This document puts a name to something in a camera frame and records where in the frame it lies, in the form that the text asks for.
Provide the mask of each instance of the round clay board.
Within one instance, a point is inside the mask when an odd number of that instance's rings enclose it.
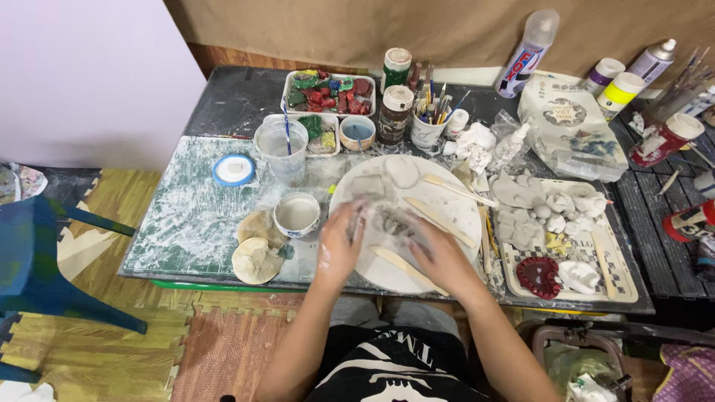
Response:
[[[408,158],[418,168],[420,176],[430,173],[442,178],[449,184],[459,186],[460,188],[464,188],[465,191],[469,191],[466,187],[464,187],[462,182],[457,179],[457,177],[434,162],[409,155],[384,155],[374,157],[360,163],[343,176],[332,195],[332,199],[330,201],[330,214],[332,214],[341,203],[353,200],[354,195],[349,187],[355,177],[364,175],[380,175],[383,183],[387,187],[385,193],[388,194],[388,199],[394,200],[398,207],[412,210],[418,215],[425,217],[423,213],[417,211],[404,200],[404,197],[416,198],[427,204],[431,209],[438,212],[446,220],[453,222],[460,230],[462,230],[462,232],[464,232],[467,237],[469,237],[477,245],[476,248],[470,248],[464,245],[461,241],[457,240],[457,243],[462,248],[462,251],[467,256],[467,259],[473,262],[478,256],[478,248],[482,235],[482,225],[479,218],[477,203],[470,198],[460,196],[450,190],[425,182],[424,180],[418,181],[414,187],[405,190],[397,188],[394,184],[392,184],[392,180],[385,172],[385,161],[387,158],[394,157]],[[400,255],[400,257],[407,260],[413,267],[419,269],[419,265],[415,262],[409,250],[404,246],[399,247],[394,244],[398,243],[399,245],[402,245],[401,242],[393,242],[388,247],[380,237],[375,238],[375,236],[372,236],[373,238],[371,241],[371,232],[375,233],[375,229],[372,228],[370,223],[368,223],[368,228],[365,233],[365,241],[363,242],[363,249],[360,252],[360,257],[358,258],[357,265],[355,266],[357,273],[373,285],[397,293],[416,294],[433,291],[432,288],[420,282],[419,279],[406,274],[400,268],[395,267],[387,260],[370,252],[368,250],[370,246],[385,246],[389,250],[396,252]]]

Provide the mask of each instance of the brown paper backdrop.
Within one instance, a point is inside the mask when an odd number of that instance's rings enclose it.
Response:
[[[628,65],[649,44],[675,38],[676,63],[715,38],[712,0],[165,0],[187,42],[269,57],[353,68],[379,68],[385,51],[404,47],[437,67],[503,66],[529,14],[561,16],[540,69],[584,76],[604,57]],[[715,67],[715,49],[706,60]]]

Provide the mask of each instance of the red paint jar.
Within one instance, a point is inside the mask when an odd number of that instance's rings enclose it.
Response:
[[[679,242],[715,234],[715,200],[678,211],[663,219],[663,228]]]
[[[705,131],[698,119],[684,113],[672,115],[651,135],[643,138],[628,152],[642,167],[651,167]]]

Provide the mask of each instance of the hand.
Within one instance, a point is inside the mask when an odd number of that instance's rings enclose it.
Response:
[[[421,245],[408,238],[407,246],[420,265],[420,270],[437,286],[458,300],[473,293],[475,287],[483,288],[477,272],[462,253],[454,236],[422,217],[415,216],[411,223],[428,244]]]
[[[363,245],[365,218],[359,216],[363,206],[361,202],[342,204],[323,225],[313,283],[342,289]]]

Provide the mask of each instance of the plastic lid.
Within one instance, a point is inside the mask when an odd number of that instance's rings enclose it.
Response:
[[[469,120],[469,113],[464,109],[457,109],[452,113],[452,117],[449,119],[449,125],[451,126],[461,126],[467,124]]]
[[[685,113],[676,113],[666,120],[668,129],[684,139],[693,139],[705,131],[698,119]]]
[[[390,110],[404,112],[412,107],[415,94],[404,85],[393,85],[385,89],[383,104]]]
[[[606,78],[614,78],[616,75],[626,71],[626,66],[616,59],[606,57],[598,62],[596,71]]]
[[[671,50],[675,49],[675,43],[675,39],[668,39],[661,44],[661,48],[670,52]]]
[[[522,142],[524,140],[524,137],[526,137],[526,132],[529,131],[529,123],[524,123],[519,127],[514,134],[511,135],[511,140],[514,141],[515,139],[517,141],[514,142]]]
[[[559,16],[556,10],[544,9],[533,12],[526,20],[524,38],[530,43],[548,46],[553,43],[558,29]]]
[[[243,155],[227,155],[214,165],[213,176],[217,183],[224,186],[239,186],[248,183],[253,177],[253,162]]]
[[[646,82],[630,72],[622,72],[613,79],[613,85],[629,94],[639,94],[646,86]]]
[[[403,71],[410,68],[412,54],[407,49],[393,47],[385,53],[385,66],[391,70]]]

